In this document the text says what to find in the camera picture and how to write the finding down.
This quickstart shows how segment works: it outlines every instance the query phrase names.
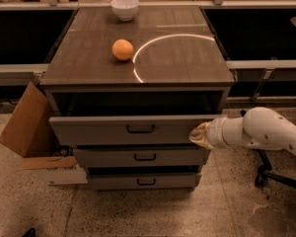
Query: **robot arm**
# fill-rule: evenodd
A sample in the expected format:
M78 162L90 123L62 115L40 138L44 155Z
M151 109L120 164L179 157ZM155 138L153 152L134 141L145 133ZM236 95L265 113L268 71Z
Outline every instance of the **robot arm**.
M285 149L296 156L296 125L268 108L250 109L242 118L202 123L189 134L189 140L206 148Z

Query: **chair wheel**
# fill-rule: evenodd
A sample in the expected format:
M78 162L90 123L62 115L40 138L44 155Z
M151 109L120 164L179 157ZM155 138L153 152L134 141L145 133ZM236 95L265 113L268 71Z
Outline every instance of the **chair wheel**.
M264 188L267 184L267 177L265 175L257 175L256 180L255 180L255 185L256 187L259 188Z

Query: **black handle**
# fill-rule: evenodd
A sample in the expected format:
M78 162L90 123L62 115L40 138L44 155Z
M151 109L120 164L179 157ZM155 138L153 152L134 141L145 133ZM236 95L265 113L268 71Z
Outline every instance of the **black handle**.
M151 158L148 158L148 157L143 157L143 156L137 156L137 154L134 154L134 159L138 162L145 162L145 161L154 161L156 160L157 158L157 155L156 154L153 154Z
M126 130L128 133L152 133L155 131L155 125L127 125Z
M154 178L151 181L140 181L140 179L137 179L137 185L138 186L154 186L156 185L156 179Z

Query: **white bowl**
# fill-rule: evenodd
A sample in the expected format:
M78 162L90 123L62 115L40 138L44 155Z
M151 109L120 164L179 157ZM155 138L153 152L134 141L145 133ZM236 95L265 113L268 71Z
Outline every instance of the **white bowl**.
M139 9L138 0L112 0L111 8L122 21L130 21Z

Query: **cardboard box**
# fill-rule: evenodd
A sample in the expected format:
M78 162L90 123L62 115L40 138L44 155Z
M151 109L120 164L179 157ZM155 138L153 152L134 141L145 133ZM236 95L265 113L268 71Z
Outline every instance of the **cardboard box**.
M33 170L50 185L85 184L86 173L74 156L52 156L56 136L47 97L30 82L0 135L0 143L23 157L22 169Z

